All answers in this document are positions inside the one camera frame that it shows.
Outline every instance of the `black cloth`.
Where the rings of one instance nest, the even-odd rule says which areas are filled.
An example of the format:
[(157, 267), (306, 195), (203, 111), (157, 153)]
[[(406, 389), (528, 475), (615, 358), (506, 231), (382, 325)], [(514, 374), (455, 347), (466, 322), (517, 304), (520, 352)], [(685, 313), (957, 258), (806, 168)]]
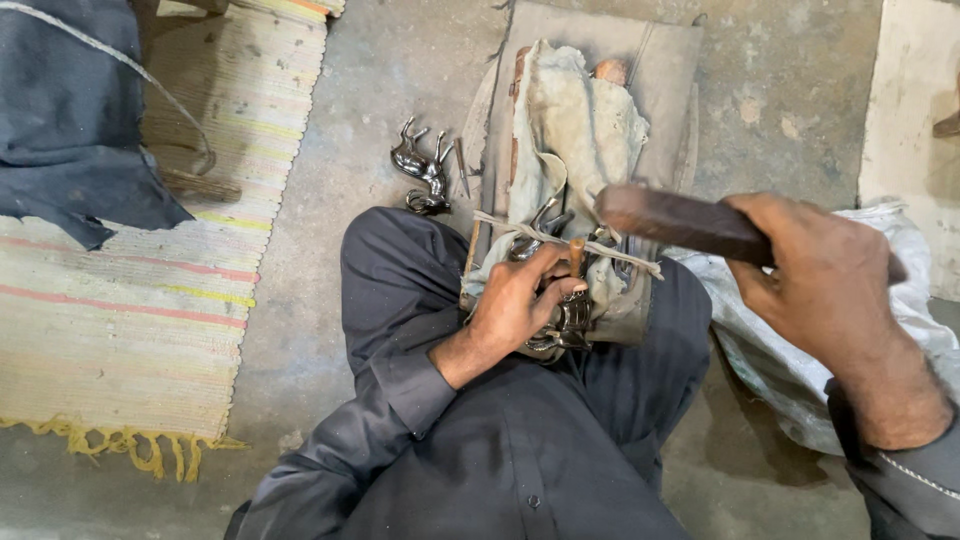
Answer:
[[(426, 353), (461, 327), (467, 247), (405, 210), (370, 209), (350, 225), (343, 326), (357, 397), (280, 459), (227, 538), (687, 537), (659, 498), (660, 446), (708, 367), (704, 288), (664, 259), (641, 347), (596, 344), (550, 367), (508, 356), (455, 392)], [(920, 470), (932, 455), (955, 459), (958, 431), (898, 454)], [(867, 463), (874, 477), (851, 470), (876, 494), (868, 504), (928, 530), (902, 501), (931, 488)], [(955, 475), (943, 459), (925, 471), (955, 489), (957, 476), (941, 470), (950, 467)], [(901, 493), (890, 493), (893, 481)], [(934, 512), (956, 510), (935, 493)], [(956, 531), (960, 511), (945, 515), (937, 531)]]
[[(140, 62), (126, 0), (20, 0)], [(0, 10), (0, 215), (37, 216), (90, 250), (99, 219), (172, 229), (193, 217), (140, 148), (140, 76), (22, 12)]]

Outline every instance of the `person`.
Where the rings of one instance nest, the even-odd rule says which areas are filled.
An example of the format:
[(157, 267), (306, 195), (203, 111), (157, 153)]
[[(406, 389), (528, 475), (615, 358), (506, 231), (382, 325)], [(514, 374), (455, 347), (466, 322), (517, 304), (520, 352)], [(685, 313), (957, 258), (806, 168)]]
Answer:
[[(955, 407), (891, 314), (886, 239), (775, 195), (727, 203), (770, 236), (777, 264), (728, 261), (745, 304), (834, 375), (828, 407), (874, 538), (960, 537)], [(404, 210), (349, 226), (356, 398), (280, 458), (228, 538), (687, 537), (659, 497), (660, 446), (708, 367), (703, 286), (665, 258), (641, 346), (595, 343), (543, 366), (514, 350), (586, 286), (568, 250), (494, 266), (465, 325), (467, 250)]]

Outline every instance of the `rope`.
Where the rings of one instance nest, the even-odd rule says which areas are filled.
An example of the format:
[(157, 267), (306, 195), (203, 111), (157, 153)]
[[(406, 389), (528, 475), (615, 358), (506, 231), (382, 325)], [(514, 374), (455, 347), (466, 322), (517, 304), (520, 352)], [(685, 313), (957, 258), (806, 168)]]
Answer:
[(204, 140), (204, 151), (206, 152), (206, 163), (197, 173), (197, 176), (202, 176), (206, 174), (210, 169), (213, 168), (213, 165), (216, 164), (217, 155), (213, 152), (213, 148), (210, 146), (210, 141), (206, 139), (204, 128), (200, 127), (200, 123), (197, 122), (197, 120), (189, 112), (187, 112), (187, 110), (183, 107), (183, 105), (181, 105), (180, 102), (177, 101), (177, 98), (175, 98), (170, 92), (168, 92), (167, 89), (160, 84), (160, 81), (154, 78), (153, 75), (151, 75), (150, 73), (147, 73), (147, 70), (144, 69), (139, 63), (133, 61), (133, 59), (121, 53), (120, 51), (114, 49), (113, 47), (107, 45), (106, 43), (103, 43), (102, 41), (98, 41), (97, 39), (94, 39), (93, 37), (90, 37), (87, 34), (84, 34), (83, 32), (77, 30), (76, 28), (73, 28), (72, 26), (68, 26), (66, 23), (64, 23), (60, 19), (52, 15), (49, 15), (45, 12), (42, 12), (40, 10), (31, 8), (30, 6), (25, 6), (23, 4), (20, 4), (19, 2), (3, 1), (3, 2), (0, 2), (0, 10), (13, 10), (15, 12), (21, 12), (31, 17), (38, 18), (51, 26), (55, 26), (63, 30), (70, 36), (73, 36), (76, 39), (79, 39), (80, 41), (86, 43), (87, 45), (93, 47), (94, 49), (97, 49), (98, 51), (103, 51), (111, 55), (112, 57), (116, 58), (117, 60), (121, 61), (122, 63), (125, 63), (126, 65), (128, 65), (130, 68), (133, 69), (133, 71), (136, 71), (137, 73), (139, 73), (140, 77), (143, 77), (147, 81), (150, 81), (154, 86), (156, 86), (156, 89), (159, 90), (161, 94), (163, 94), (163, 97), (167, 98), (167, 101), (169, 101), (171, 105), (176, 107), (181, 114), (186, 116), (187, 120), (190, 120), (190, 123), (193, 124), (193, 127), (197, 128), (197, 131), (200, 132), (200, 137)]
[[(473, 211), (473, 221), (483, 221), (485, 223), (490, 223), (498, 229), (506, 229), (508, 231), (519, 231), (521, 233), (530, 236), (541, 242), (557, 242), (559, 244), (565, 244), (560, 238), (556, 236), (551, 236), (546, 233), (541, 233), (540, 231), (535, 231), (532, 227), (522, 223), (507, 223), (503, 220), (497, 219), (483, 210), (476, 209)], [(642, 258), (634, 257), (627, 255), (625, 253), (620, 253), (614, 248), (608, 248), (603, 244), (598, 244), (596, 242), (587, 242), (586, 251), (588, 253), (595, 253), (601, 257), (617, 258), (620, 260), (626, 260), (631, 264), (646, 270), (650, 273), (651, 276), (657, 278), (658, 280), (663, 281), (663, 275), (660, 273), (660, 265), (655, 262), (650, 262), (649, 260), (644, 260)]]

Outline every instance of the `striped rug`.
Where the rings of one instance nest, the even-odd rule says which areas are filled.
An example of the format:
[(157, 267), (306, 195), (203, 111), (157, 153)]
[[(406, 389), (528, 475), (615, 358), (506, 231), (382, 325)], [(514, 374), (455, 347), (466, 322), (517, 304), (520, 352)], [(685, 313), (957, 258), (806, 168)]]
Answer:
[(0, 426), (53, 431), (71, 453), (128, 453), (158, 479), (159, 437), (177, 480), (197, 478), (204, 447), (245, 447), (227, 437), (238, 346), (326, 18), (344, 5), (232, 2), (223, 16), (161, 5), (146, 66), (217, 154), (213, 170), (191, 174), (200, 136), (144, 85), (144, 143), (196, 221), (154, 232), (107, 223), (119, 233), (88, 253), (41, 220), (0, 217)]

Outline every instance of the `concrete floor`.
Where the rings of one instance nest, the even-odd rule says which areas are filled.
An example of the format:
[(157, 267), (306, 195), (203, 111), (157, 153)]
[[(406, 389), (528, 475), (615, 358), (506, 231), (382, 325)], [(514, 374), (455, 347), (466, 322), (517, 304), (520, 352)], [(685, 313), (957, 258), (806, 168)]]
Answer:
[[(854, 204), (879, 2), (556, 3), (683, 24), (708, 14), (696, 194), (775, 189), (830, 208)], [(253, 449), (204, 454), (200, 482), (177, 484), (152, 481), (124, 455), (97, 465), (65, 454), (55, 435), (0, 430), (0, 540), (222, 535), (280, 445), (352, 397), (340, 238), (353, 216), (398, 206), (413, 186), (387, 159), (396, 128), (415, 113), (458, 133), (505, 29), (505, 12), (469, 0), (348, 2), (330, 27), (243, 346), (229, 433)], [(664, 460), (663, 496), (695, 538), (867, 537), (840, 463), (789, 442), (720, 362)]]

